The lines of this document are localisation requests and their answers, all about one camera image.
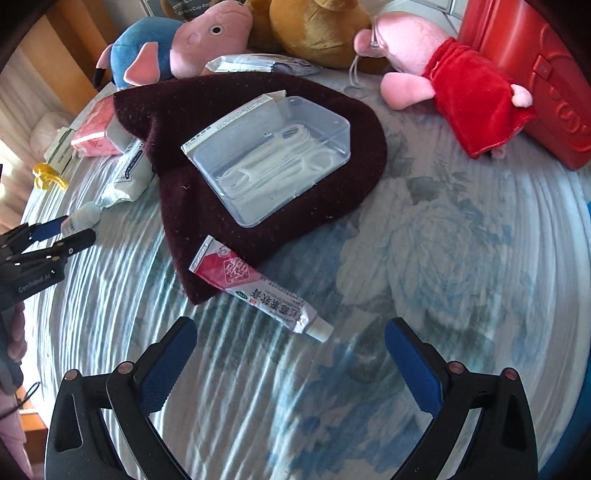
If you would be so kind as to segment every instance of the red plush dress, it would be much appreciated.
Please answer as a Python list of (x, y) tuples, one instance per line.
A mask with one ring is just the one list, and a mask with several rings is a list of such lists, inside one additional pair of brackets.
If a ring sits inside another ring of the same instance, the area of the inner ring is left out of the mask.
[(536, 117), (533, 107), (511, 103), (515, 81), (454, 38), (433, 54), (423, 76), (431, 80), (435, 105), (470, 158), (507, 143)]

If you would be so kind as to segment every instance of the pink package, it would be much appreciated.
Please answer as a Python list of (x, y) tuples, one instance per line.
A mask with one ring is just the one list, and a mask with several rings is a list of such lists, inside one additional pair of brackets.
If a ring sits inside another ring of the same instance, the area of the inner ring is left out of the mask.
[(113, 96), (96, 102), (86, 115), (72, 139), (74, 147), (83, 157), (120, 155), (134, 139), (115, 115)]

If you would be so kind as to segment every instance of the bed sheet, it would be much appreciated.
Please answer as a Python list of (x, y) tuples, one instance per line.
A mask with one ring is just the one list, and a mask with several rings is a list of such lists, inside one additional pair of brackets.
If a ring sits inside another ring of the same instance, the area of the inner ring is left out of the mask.
[[(430, 421), (384, 346), (386, 322), (402, 316), (448, 360), (472, 371), (519, 370), (545, 464), (589, 355), (589, 179), (526, 135), (510, 143), (506, 160), (470, 161), (430, 104), (393, 112), (379, 78), (360, 79), (387, 136), (383, 178), (355, 213), (286, 245), (261, 268), (335, 327), (330, 340), (293, 335), (225, 294), (188, 304), (156, 179), (135, 203), (103, 211), (96, 246), (70, 260), (62, 283), (27, 301), (24, 368), (29, 382), (39, 375), (35, 404), (45, 421), (68, 369), (111, 371), (186, 315), (198, 346), (152, 420), (192, 478), (387, 479)], [(340, 91), (348, 84), (331, 70), (314, 80)], [(25, 219), (97, 199), (112, 170), (108, 161), (79, 163), (68, 191), (36, 192)], [(464, 432), (447, 476), (468, 440)]]

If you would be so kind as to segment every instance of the curtain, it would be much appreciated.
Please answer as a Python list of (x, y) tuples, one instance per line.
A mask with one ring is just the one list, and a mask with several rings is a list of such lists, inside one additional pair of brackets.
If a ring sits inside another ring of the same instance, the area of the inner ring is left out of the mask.
[(63, 112), (58, 97), (20, 48), (0, 73), (0, 233), (20, 224), (33, 187), (32, 167), (43, 161), (29, 145), (31, 132), (47, 112)]

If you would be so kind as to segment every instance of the yellow plastic object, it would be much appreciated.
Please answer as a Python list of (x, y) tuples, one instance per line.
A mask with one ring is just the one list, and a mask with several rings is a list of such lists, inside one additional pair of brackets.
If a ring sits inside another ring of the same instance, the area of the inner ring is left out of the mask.
[(40, 190), (49, 190), (52, 183), (57, 183), (62, 190), (68, 188), (68, 182), (63, 180), (56, 170), (47, 163), (38, 163), (33, 167), (35, 175), (35, 188)]

